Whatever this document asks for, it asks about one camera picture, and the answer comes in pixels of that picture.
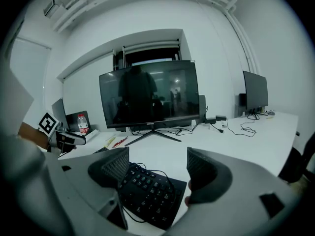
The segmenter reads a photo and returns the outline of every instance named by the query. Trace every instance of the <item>hand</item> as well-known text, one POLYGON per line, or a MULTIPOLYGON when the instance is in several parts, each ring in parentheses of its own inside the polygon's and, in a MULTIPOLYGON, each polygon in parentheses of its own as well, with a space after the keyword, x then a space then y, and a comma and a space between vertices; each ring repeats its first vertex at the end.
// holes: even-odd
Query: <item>hand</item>
MULTIPOLYGON (((189 180, 189 182, 188 182, 188 188, 189 188, 189 190, 191 190, 191 180, 189 180)), ((188 207, 189 207, 189 199, 190 199, 190 196, 185 197, 185 204, 188 207)))

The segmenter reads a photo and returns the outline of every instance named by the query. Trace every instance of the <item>monitor stand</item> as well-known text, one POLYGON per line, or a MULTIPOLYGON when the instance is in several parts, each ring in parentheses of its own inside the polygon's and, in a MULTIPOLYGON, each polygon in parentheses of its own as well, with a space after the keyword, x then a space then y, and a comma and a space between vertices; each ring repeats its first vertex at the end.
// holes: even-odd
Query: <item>monitor stand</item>
POLYGON ((252 113, 251 113, 251 116, 254 116, 255 117, 255 120, 259 120, 259 116, 258 115, 261 115, 261 116, 268 116, 266 114, 262 114, 262 113, 256 113, 255 112, 255 109, 252 110, 252 113))
POLYGON ((167 138, 167 139, 171 139, 171 140, 176 141, 176 142, 180 142, 180 143, 182 142, 181 140, 178 140, 178 139, 176 139, 176 138, 173 138, 173 137, 164 135, 164 134, 162 134, 162 133, 160 133, 160 132, 155 131, 154 129, 152 129, 150 132, 148 132, 148 133, 146 133, 146 134, 140 136, 140 137, 137 138, 136 140, 134 140, 134 141, 132 141, 132 142, 126 144, 125 147, 127 147, 128 145, 133 144, 133 143, 135 143, 135 142, 138 142, 138 141, 140 141, 141 139, 144 139, 144 138, 146 138, 146 137, 149 137, 149 136, 151 136, 151 135, 158 135, 158 136, 162 136, 162 137, 167 138))

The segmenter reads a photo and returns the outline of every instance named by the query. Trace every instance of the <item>white desk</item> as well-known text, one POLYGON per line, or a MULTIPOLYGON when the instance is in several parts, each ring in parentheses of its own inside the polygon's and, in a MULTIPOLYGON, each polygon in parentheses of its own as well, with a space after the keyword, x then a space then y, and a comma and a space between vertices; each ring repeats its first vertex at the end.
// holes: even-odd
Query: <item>white desk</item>
MULTIPOLYGON (((244 122, 252 122, 252 120, 248 120, 246 117, 230 119, 228 121, 229 128, 236 134, 251 135, 248 132, 240 131, 240 124, 244 122)), ((193 147, 256 163, 278 176, 291 151, 297 123, 298 116, 276 112, 273 118, 267 119, 266 116, 260 116, 260 120, 243 125, 256 130, 257 134, 252 138, 234 135, 227 128, 224 128, 224 133, 221 134, 213 127, 209 129, 208 124, 199 125, 191 135, 176 137, 165 132, 165 134, 176 137, 182 142, 152 135, 130 145, 129 159, 131 162, 144 163, 147 169, 162 170, 171 178, 188 182, 190 177, 186 170, 187 147, 193 147)), ((216 127, 221 128, 221 124, 216 124, 216 127)), ((121 147, 138 137, 132 136, 129 132, 99 133, 87 144, 77 146, 76 150, 60 159, 92 154, 106 145, 105 140, 113 134, 116 134, 117 137, 111 146, 126 136, 128 139, 120 145, 121 147)), ((190 190, 186 187, 185 196, 189 194, 190 190)), ((183 200, 174 222, 178 221, 186 211, 187 207, 183 200)), ((164 232, 149 223, 136 223, 127 214, 125 217, 128 222, 128 231, 131 233, 156 236, 164 232)))

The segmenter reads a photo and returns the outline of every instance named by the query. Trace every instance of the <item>pen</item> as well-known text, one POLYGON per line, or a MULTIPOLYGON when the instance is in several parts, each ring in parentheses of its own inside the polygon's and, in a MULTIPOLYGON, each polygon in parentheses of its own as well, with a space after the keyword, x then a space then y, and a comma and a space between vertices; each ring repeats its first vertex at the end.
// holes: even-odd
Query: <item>pen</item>
POLYGON ((118 145, 122 144, 125 140, 127 140, 128 136, 126 138, 122 139, 120 142, 116 143, 113 148, 117 147, 118 145))
POLYGON ((108 148, 108 146, 113 142, 114 139, 115 137, 112 137, 104 147, 108 148))

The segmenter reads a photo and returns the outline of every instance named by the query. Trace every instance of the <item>computer monitor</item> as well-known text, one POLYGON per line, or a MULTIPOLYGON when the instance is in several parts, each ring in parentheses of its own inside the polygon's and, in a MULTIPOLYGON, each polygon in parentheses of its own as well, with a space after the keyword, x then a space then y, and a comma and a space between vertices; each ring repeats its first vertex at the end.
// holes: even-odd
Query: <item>computer monitor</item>
POLYGON ((246 87, 246 108, 248 110, 268 106, 268 89, 265 77, 243 71, 246 87))
POLYGON ((63 107, 63 99, 59 99, 52 106, 53 115, 57 118, 58 121, 63 123, 63 127, 69 129, 68 122, 65 116, 64 107, 63 107))
POLYGON ((190 60, 132 66, 99 77, 107 128, 171 127, 199 119, 196 68, 190 60))

